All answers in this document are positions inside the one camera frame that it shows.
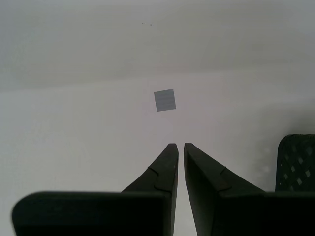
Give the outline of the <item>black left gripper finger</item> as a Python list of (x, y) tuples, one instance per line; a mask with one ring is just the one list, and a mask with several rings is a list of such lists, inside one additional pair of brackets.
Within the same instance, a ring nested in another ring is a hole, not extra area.
[(36, 192), (13, 207), (18, 236), (171, 236), (179, 153), (168, 144), (122, 192)]
[(312, 192), (266, 192), (194, 144), (184, 145), (185, 180), (199, 236), (313, 236)]

